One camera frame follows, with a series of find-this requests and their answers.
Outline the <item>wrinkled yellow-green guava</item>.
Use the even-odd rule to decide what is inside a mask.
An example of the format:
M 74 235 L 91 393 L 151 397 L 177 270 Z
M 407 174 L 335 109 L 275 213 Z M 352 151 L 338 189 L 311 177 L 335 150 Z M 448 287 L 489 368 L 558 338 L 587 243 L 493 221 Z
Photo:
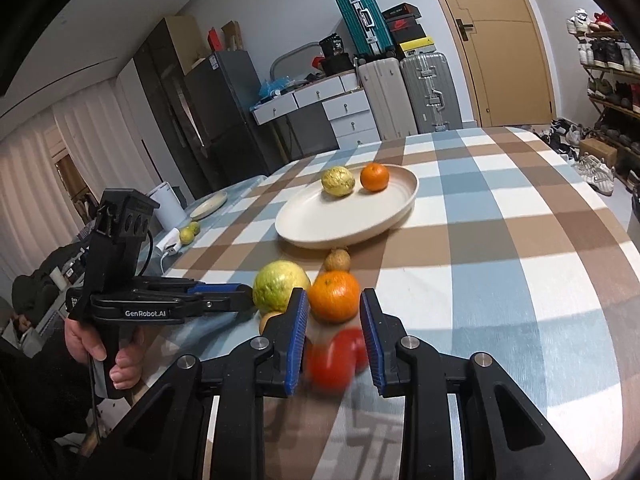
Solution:
M 355 177 L 344 166 L 334 166 L 322 172 L 321 185 L 323 191 L 333 197 L 349 195 L 355 188 Z

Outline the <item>stacked shoe boxes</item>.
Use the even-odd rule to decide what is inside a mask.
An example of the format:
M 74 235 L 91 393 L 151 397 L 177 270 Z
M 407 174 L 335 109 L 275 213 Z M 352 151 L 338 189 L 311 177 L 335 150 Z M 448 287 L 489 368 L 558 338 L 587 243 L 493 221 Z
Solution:
M 419 23 L 420 10 L 411 3 L 401 3 L 382 12 L 384 22 L 392 37 L 396 58 L 403 60 L 407 55 L 433 53 L 434 40 L 424 32 Z

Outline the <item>white curtain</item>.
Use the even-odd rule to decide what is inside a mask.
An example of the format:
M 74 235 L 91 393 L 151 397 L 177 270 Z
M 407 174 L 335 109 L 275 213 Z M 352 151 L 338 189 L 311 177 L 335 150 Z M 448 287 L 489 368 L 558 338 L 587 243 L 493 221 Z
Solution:
M 1 288 L 70 244 L 86 223 L 81 194 L 146 193 L 160 176 L 118 79 L 54 103 L 1 142 Z

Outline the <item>checkered tablecloth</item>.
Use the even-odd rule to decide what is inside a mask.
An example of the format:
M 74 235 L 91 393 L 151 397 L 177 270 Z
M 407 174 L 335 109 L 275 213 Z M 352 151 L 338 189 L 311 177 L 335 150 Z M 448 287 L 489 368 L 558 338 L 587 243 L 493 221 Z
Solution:
M 335 165 L 409 168 L 398 226 L 350 250 L 382 309 L 438 351 L 491 354 L 593 479 L 639 441 L 639 253 L 600 196 L 538 136 L 444 131 L 293 162 L 203 224 L 166 273 L 250 284 L 271 261 L 316 275 L 324 255 L 277 236 L 279 210 Z

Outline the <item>wooden door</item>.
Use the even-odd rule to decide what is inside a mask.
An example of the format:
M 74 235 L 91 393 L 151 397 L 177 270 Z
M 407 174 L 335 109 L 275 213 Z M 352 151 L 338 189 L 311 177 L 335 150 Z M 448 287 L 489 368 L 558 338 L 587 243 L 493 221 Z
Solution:
M 528 0 L 438 0 L 454 37 L 474 118 L 486 126 L 542 125 L 554 96 Z

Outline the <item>brown kiwi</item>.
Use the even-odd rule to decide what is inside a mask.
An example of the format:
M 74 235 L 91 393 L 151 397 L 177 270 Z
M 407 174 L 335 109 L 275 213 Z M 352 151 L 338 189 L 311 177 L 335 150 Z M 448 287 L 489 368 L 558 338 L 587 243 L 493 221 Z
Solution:
M 323 267 L 326 272 L 344 271 L 349 272 L 352 266 L 352 258 L 345 248 L 332 249 L 324 259 Z

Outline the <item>smooth green guava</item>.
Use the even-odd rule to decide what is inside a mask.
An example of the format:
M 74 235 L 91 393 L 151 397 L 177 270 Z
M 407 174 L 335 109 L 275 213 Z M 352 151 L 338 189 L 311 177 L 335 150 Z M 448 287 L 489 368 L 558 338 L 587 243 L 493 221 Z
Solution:
M 295 262 L 276 260 L 263 266 L 253 284 L 254 305 L 261 314 L 284 312 L 292 290 L 307 290 L 311 285 L 305 270 Z

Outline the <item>black refrigerator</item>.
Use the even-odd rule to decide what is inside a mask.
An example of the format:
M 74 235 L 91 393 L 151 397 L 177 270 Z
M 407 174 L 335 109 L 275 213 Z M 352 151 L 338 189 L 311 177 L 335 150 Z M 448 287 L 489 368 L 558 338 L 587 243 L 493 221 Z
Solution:
M 246 51 L 209 51 L 194 18 L 166 16 L 142 42 L 134 66 L 193 197 L 284 165 L 277 135 L 250 112 L 260 81 Z

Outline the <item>orange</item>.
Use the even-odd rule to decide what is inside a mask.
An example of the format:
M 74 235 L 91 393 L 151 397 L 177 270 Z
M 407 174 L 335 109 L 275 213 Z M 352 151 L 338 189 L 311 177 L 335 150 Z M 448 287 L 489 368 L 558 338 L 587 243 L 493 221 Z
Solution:
M 346 323 L 358 313 L 360 290 L 356 278 L 347 271 L 319 274 L 308 289 L 311 313 L 323 323 Z
M 390 172 L 378 162 L 370 162 L 360 170 L 361 186 L 368 192 L 384 191 L 390 182 Z

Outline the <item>white kettle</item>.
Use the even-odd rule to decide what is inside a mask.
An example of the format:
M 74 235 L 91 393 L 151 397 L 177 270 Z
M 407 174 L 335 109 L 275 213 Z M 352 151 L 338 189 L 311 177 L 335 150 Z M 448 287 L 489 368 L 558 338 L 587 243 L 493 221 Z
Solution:
M 148 194 L 151 200 L 158 203 L 155 211 L 157 221 L 165 231 L 178 228 L 188 220 L 188 215 L 180 204 L 180 200 L 171 185 L 164 181 Z

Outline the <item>teal suitcase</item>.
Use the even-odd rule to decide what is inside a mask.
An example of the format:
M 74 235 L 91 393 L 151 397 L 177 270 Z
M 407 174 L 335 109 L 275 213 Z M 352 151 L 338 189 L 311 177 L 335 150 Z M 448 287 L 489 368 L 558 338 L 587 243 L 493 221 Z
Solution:
M 335 2 L 358 55 L 377 58 L 394 52 L 393 39 L 376 0 Z

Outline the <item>beige suitcase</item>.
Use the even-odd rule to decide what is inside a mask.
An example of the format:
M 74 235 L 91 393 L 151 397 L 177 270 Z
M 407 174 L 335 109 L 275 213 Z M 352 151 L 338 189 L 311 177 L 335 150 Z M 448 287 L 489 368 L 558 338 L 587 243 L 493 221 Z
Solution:
M 396 58 L 361 64 L 358 66 L 358 76 L 383 141 L 403 139 L 418 133 Z

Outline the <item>silver suitcase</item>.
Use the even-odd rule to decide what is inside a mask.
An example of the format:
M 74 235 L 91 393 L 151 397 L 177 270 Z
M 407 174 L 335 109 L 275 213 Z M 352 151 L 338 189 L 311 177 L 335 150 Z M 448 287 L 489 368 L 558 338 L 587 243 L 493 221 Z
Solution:
M 410 55 L 400 62 L 400 69 L 420 133 L 462 128 L 459 101 L 445 55 Z

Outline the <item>cream round plate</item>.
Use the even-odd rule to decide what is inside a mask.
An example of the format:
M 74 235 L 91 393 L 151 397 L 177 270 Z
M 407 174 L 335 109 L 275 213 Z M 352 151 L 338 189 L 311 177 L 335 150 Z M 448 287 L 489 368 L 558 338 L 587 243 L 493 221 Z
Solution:
M 329 195 L 320 181 L 290 198 L 277 214 L 274 228 L 282 240 L 306 249 L 355 245 L 378 236 L 405 219 L 419 191 L 410 169 L 390 165 L 390 182 L 380 192 L 360 183 L 344 197 Z

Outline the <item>red tomato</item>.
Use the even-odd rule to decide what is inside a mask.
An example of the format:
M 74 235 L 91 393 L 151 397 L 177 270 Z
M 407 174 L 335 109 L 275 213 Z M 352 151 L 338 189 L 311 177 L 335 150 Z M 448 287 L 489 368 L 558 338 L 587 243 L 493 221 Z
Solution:
M 345 328 L 328 344 L 315 344 L 306 353 L 308 382 L 325 394 L 343 393 L 368 366 L 366 343 L 358 327 Z

